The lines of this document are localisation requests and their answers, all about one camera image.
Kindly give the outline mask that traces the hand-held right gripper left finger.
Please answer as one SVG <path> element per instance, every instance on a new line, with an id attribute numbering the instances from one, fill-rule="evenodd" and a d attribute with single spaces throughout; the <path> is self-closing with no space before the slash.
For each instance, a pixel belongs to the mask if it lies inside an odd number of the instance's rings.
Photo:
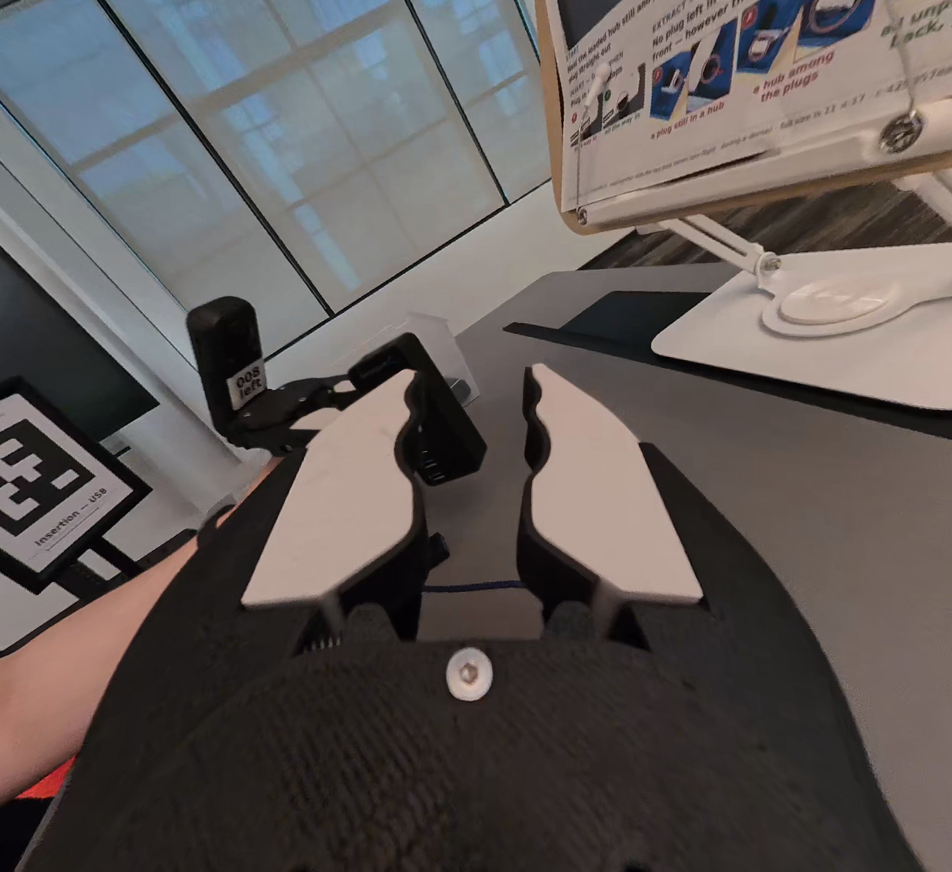
<path id="1" fill-rule="evenodd" d="M 400 371 L 359 396 L 303 450 L 241 598 L 245 610 L 316 606 L 331 630 L 378 604 L 418 630 L 427 529 L 415 474 L 420 381 Z"/>

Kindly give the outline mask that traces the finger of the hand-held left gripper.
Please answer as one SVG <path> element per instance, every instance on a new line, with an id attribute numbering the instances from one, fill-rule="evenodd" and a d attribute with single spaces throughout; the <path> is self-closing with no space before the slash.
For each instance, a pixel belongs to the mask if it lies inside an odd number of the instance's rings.
<path id="1" fill-rule="evenodd" d="M 295 452 L 306 448 L 309 443 L 324 429 L 337 419 L 335 407 L 321 407 L 300 419 L 289 427 L 289 451 Z"/>

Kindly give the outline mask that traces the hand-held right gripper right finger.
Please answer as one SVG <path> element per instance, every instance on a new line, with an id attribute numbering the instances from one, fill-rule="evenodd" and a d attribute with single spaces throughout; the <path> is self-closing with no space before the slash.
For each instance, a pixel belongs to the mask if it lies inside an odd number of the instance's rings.
<path id="1" fill-rule="evenodd" d="M 580 604 L 596 630 L 649 604 L 701 606 L 705 594 L 641 440 L 607 407 L 543 364 L 526 368 L 530 473 L 518 525 L 518 575 L 545 624 Z"/>

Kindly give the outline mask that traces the black usb hub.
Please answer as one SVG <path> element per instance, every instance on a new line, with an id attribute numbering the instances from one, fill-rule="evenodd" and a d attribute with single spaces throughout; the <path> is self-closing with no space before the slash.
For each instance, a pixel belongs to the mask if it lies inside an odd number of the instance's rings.
<path id="1" fill-rule="evenodd" d="M 482 435 L 415 334 L 404 332 L 365 354 L 348 377 L 366 394 L 405 369 L 416 372 L 422 393 L 415 465 L 421 480 L 435 487 L 478 472 L 486 453 Z"/>

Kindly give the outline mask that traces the clear plastic bin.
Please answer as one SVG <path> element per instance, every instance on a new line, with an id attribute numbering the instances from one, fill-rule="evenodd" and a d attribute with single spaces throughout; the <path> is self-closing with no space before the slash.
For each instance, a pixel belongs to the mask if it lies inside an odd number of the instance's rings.
<path id="1" fill-rule="evenodd" d="M 468 406 L 476 400 L 480 390 L 448 320 L 421 312 L 409 312 L 405 326 L 406 331 L 421 342 L 459 405 Z"/>

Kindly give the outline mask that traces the person's left forearm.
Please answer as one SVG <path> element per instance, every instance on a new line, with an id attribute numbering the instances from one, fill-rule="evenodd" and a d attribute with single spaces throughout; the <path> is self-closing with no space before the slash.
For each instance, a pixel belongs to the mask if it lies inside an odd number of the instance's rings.
<path id="1" fill-rule="evenodd" d="M 197 604 L 215 605 L 234 574 L 229 561 L 247 531 L 245 508 L 258 487 L 289 459 L 275 458 L 246 487 L 244 497 L 212 517 L 168 556 L 103 594 L 17 651 L 1 664 L 1 803 L 14 802 L 80 755 L 103 699 L 129 648 L 158 604 L 174 592 L 197 624 Z"/>

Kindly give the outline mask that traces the framed fiducial tag sign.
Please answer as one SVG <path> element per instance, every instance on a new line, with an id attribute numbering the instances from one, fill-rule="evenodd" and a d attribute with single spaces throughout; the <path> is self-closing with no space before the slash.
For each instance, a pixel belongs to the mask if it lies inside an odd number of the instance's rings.
<path id="1" fill-rule="evenodd" d="M 1 385 L 1 572 L 41 594 L 151 488 L 24 379 Z"/>

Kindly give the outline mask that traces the black perforated stand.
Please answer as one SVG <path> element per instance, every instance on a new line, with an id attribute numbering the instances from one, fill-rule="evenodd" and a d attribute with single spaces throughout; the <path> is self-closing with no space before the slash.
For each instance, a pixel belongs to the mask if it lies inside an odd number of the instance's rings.
<path id="1" fill-rule="evenodd" d="M 158 566 L 187 542 L 194 539 L 196 534 L 195 529 L 184 529 L 138 560 L 125 555 L 108 539 L 101 538 L 93 545 L 88 554 L 97 556 L 102 562 L 113 568 L 113 576 L 109 579 L 103 578 L 92 568 L 82 563 L 80 559 L 77 559 L 56 574 L 53 585 L 73 595 L 82 604 L 90 603 L 123 585 L 129 579 L 143 575 L 149 569 Z"/>

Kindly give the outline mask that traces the frosted glass window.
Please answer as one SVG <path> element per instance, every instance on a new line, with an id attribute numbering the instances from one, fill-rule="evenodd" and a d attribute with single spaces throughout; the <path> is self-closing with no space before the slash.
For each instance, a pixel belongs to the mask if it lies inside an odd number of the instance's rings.
<path id="1" fill-rule="evenodd" d="M 267 357 L 537 190 L 530 0 L 14 0 L 2 109 L 158 283 Z"/>

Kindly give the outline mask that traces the white stand base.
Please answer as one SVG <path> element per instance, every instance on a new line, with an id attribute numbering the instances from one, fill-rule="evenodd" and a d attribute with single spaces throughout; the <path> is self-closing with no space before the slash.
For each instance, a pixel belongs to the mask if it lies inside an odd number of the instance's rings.
<path id="1" fill-rule="evenodd" d="M 768 206 L 762 240 L 703 215 L 660 222 L 737 275 L 660 331 L 654 354 L 916 410 L 950 412 L 950 243 L 849 248 L 856 224 L 898 199 L 878 229 L 929 210 L 950 224 L 950 170 Z M 771 232 L 793 237 L 768 249 Z"/>

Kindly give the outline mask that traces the orange cone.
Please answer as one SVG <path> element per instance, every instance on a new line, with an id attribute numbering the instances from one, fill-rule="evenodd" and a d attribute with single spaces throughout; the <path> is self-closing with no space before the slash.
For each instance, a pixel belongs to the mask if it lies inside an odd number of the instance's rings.
<path id="1" fill-rule="evenodd" d="M 52 800 L 60 791 L 61 787 L 68 778 L 70 771 L 75 764 L 76 757 L 73 756 L 63 762 L 54 771 L 44 776 L 41 780 L 34 783 L 29 788 L 21 792 L 16 800 L 18 802 Z"/>

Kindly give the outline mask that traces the black wall monitor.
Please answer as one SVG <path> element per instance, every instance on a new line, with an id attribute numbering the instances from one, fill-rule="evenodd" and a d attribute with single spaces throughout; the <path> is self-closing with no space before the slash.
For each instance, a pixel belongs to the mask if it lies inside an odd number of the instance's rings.
<path id="1" fill-rule="evenodd" d="M 1 252 L 1 378 L 19 377 L 102 441 L 159 402 L 6 251 Z"/>

